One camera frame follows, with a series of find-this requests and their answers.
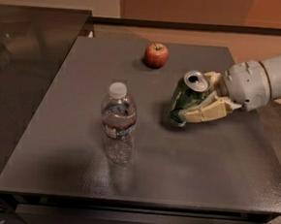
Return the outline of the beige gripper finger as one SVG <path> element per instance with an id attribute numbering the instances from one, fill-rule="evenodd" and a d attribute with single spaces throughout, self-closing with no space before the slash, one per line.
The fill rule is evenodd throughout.
<path id="1" fill-rule="evenodd" d="M 211 81 L 213 89 L 215 91 L 217 91 L 219 89 L 221 74 L 212 71 L 212 72 L 204 73 L 204 76 L 207 77 Z"/>
<path id="2" fill-rule="evenodd" d="M 241 107 L 239 103 L 231 101 L 228 96 L 220 97 L 213 91 L 199 105 L 180 110 L 178 116 L 183 122 L 207 122 L 223 118 Z"/>

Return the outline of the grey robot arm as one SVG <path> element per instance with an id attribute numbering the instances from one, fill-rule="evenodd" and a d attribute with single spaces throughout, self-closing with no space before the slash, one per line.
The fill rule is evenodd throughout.
<path id="1" fill-rule="evenodd" d="M 224 74 L 190 71 L 183 79 L 192 92 L 207 95 L 197 105 L 190 100 L 179 110 L 182 123 L 220 119 L 237 109 L 250 112 L 281 99 L 281 55 L 238 63 Z"/>

